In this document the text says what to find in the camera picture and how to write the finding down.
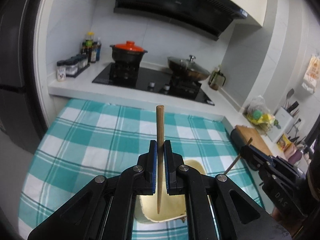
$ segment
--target cutting board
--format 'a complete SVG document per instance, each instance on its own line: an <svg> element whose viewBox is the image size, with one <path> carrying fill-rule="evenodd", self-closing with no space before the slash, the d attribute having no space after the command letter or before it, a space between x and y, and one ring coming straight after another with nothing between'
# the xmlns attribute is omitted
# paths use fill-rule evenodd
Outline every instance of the cutting board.
<svg viewBox="0 0 320 240"><path fill-rule="evenodd" d="M271 151L269 150L268 146L264 142L264 140L261 138L260 134L257 132L255 128L250 128L246 126L236 125L236 130L242 137L242 140L247 143L250 138L252 138L252 143L254 147L256 147L258 150L262 151L266 155L272 155Z"/></svg>

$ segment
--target plastic bag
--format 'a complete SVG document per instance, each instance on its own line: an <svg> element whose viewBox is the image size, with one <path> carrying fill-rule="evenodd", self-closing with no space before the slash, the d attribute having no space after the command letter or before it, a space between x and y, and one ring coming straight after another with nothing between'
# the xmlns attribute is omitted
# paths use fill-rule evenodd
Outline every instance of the plastic bag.
<svg viewBox="0 0 320 240"><path fill-rule="evenodd" d="M269 109L266 106L266 102L262 96L253 98L248 106L247 113L253 115L254 111L261 111L263 114L268 114Z"/></svg>
<svg viewBox="0 0 320 240"><path fill-rule="evenodd" d="M312 56L303 77L302 87L309 93L313 94L316 91L317 81L320 76L320 58Z"/></svg>

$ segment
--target knife block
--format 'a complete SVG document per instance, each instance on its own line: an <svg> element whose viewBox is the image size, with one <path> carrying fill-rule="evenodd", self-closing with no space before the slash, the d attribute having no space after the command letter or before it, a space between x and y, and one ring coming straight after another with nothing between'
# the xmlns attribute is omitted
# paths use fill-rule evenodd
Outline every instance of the knife block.
<svg viewBox="0 0 320 240"><path fill-rule="evenodd" d="M267 131L267 135L273 143L276 143L287 128L292 125L294 118L281 107L276 113L275 120L278 121L278 125L272 125L272 128Z"/></svg>

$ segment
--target range hood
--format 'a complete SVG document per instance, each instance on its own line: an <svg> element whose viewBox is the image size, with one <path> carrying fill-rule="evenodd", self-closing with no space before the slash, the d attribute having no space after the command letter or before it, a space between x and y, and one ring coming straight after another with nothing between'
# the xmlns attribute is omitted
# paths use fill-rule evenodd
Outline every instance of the range hood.
<svg viewBox="0 0 320 240"><path fill-rule="evenodd" d="M230 0L116 0L114 12L154 17L214 40L234 19L247 17Z"/></svg>

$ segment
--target teal plaid tablecloth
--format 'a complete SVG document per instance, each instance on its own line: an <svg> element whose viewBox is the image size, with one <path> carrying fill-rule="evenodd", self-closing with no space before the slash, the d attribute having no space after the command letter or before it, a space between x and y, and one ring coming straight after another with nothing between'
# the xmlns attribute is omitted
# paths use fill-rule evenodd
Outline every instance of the teal plaid tablecloth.
<svg viewBox="0 0 320 240"><path fill-rule="evenodd" d="M208 175L222 173L237 153L221 122L197 116L165 114L165 139L173 152L196 159ZM72 99L53 122L35 153L21 193L19 233L33 228L97 175L112 177L137 163L156 139L156 113ZM242 162L228 176L261 204ZM181 220L134 222L132 239L188 239Z"/></svg>

